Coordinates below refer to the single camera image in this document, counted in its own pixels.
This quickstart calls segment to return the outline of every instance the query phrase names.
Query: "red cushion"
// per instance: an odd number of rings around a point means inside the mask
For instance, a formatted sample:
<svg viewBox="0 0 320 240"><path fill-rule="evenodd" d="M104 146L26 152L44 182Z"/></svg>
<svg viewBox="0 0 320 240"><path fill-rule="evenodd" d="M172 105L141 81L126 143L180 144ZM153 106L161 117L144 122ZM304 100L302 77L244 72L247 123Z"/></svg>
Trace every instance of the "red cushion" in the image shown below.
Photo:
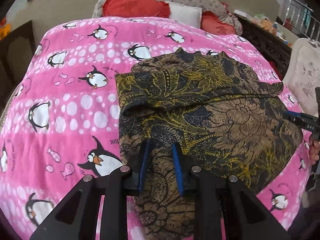
<svg viewBox="0 0 320 240"><path fill-rule="evenodd" d="M216 35L236 34L236 30L233 26L221 22L218 16L211 11L202 13L201 29Z"/></svg>
<svg viewBox="0 0 320 240"><path fill-rule="evenodd" d="M156 0L106 0L102 16L169 18L169 4Z"/></svg>

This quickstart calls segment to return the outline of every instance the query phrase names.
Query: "brown floral fabric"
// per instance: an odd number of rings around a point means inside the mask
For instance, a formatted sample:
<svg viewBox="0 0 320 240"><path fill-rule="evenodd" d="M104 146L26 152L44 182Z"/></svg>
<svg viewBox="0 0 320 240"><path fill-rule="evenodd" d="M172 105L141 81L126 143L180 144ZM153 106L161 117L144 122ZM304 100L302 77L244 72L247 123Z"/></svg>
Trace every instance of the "brown floral fabric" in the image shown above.
<svg viewBox="0 0 320 240"><path fill-rule="evenodd" d="M121 157L150 138L145 191L135 204L149 239L193 234L194 202L180 197L171 143L217 176L237 175L258 193L285 167L302 133L282 118L283 84L259 82L224 52L203 56L178 49L141 61L116 76Z"/></svg>

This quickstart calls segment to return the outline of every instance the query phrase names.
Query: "stainless steel railing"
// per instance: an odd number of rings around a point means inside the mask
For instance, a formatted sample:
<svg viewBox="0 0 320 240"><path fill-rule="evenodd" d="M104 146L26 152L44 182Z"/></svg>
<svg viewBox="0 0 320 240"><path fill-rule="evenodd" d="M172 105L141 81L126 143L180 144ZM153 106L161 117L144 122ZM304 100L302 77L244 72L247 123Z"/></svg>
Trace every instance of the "stainless steel railing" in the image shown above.
<svg viewBox="0 0 320 240"><path fill-rule="evenodd" d="M301 33L306 38L318 41L320 35L320 22L313 16L313 10L307 5L297 0L286 0L287 9L283 21L283 26L286 24L294 28L293 33Z"/></svg>

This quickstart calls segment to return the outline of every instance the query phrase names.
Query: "human hand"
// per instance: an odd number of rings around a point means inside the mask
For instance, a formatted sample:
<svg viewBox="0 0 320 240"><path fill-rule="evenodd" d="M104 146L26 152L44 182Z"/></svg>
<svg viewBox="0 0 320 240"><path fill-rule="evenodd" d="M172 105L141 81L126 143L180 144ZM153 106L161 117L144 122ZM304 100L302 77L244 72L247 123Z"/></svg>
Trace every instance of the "human hand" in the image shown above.
<svg viewBox="0 0 320 240"><path fill-rule="evenodd" d="M316 161L319 160L319 149L320 149L320 142L318 140L314 140L312 135L309 137L309 158L311 164L316 164Z"/></svg>

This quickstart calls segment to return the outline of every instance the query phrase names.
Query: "penguin print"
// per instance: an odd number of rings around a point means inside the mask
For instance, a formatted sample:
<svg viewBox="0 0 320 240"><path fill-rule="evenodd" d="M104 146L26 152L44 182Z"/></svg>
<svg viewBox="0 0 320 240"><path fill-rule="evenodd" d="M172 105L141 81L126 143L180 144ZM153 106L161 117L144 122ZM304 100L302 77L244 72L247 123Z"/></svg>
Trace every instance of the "penguin print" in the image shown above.
<svg viewBox="0 0 320 240"><path fill-rule="evenodd" d="M39 104L40 102L34 104L28 113L29 122L36 132L38 132L36 127L49 129L49 107L51 102L48 101L47 103Z"/></svg>
<svg viewBox="0 0 320 240"><path fill-rule="evenodd" d="M145 23L144 20L141 20L141 19L129 19L128 21L130 22L136 22L136 23Z"/></svg>
<svg viewBox="0 0 320 240"><path fill-rule="evenodd" d="M176 43L184 43L184 37L179 33L175 33L173 30L165 35L165 37L173 39Z"/></svg>
<svg viewBox="0 0 320 240"><path fill-rule="evenodd" d="M21 94L22 90L23 90L23 84L19 87L17 93L14 96L18 97Z"/></svg>
<svg viewBox="0 0 320 240"><path fill-rule="evenodd" d="M246 42L246 41L247 41L245 38L243 38L243 37L241 37L241 36L239 36L238 39L239 39L240 41L242 41L242 42Z"/></svg>
<svg viewBox="0 0 320 240"><path fill-rule="evenodd" d="M271 189L269 190L272 193L272 198L271 198L272 208L269 211L271 212L275 209L284 210L289 204L289 200L287 199L287 197L283 194L275 194Z"/></svg>
<svg viewBox="0 0 320 240"><path fill-rule="evenodd" d="M215 56L215 55L218 55L218 54L219 54L218 52L212 51L211 49L209 49L208 52L207 52L207 55L210 55L210 56Z"/></svg>
<svg viewBox="0 0 320 240"><path fill-rule="evenodd" d="M289 99L289 101L290 101L291 103L293 103L293 104L295 103L292 95L289 95L289 96L288 96L288 99Z"/></svg>
<svg viewBox="0 0 320 240"><path fill-rule="evenodd" d="M92 170L98 177L109 175L112 171L121 167L120 159L103 149L99 140L95 136L92 137L97 143L97 148L89 152L86 163L78 163L78 166L85 170Z"/></svg>
<svg viewBox="0 0 320 240"><path fill-rule="evenodd" d="M3 146L2 146L2 152L0 155L0 165L1 165L1 171L6 172L8 169L8 154L7 154L7 150L5 148L4 141L3 141Z"/></svg>
<svg viewBox="0 0 320 240"><path fill-rule="evenodd" d="M36 49L36 52L35 52L35 56L39 56L42 52L42 49L43 49L43 46L42 44L40 43Z"/></svg>
<svg viewBox="0 0 320 240"><path fill-rule="evenodd" d="M93 33L89 34L88 36L93 36L97 40L104 40L108 37L108 32L104 28L101 28L99 24L99 28L95 29Z"/></svg>
<svg viewBox="0 0 320 240"><path fill-rule="evenodd" d="M74 27L77 26L77 23L78 23L78 22L67 23L67 24L63 25L63 27L64 27L65 29L74 28Z"/></svg>
<svg viewBox="0 0 320 240"><path fill-rule="evenodd" d="M93 89L98 89L101 87L104 87L105 85L108 84L108 79L106 78L106 76L97 70L97 68L93 66L93 70L88 72L85 77L81 77L78 78L80 80L86 80L86 82L89 84L89 86L91 86L92 90Z"/></svg>
<svg viewBox="0 0 320 240"><path fill-rule="evenodd" d="M55 65L61 65L64 64L64 58L67 55L67 51L64 52L57 52L56 54L53 54L51 57L48 58L48 64L51 67L54 67Z"/></svg>
<svg viewBox="0 0 320 240"><path fill-rule="evenodd" d="M135 58L136 60L144 60L151 58L151 53L149 47L147 46L138 46L138 44L133 45L128 49L128 54Z"/></svg>
<svg viewBox="0 0 320 240"><path fill-rule="evenodd" d="M53 210L54 204L50 200L32 199L36 193L32 193L26 203L26 213L35 226L39 226Z"/></svg>

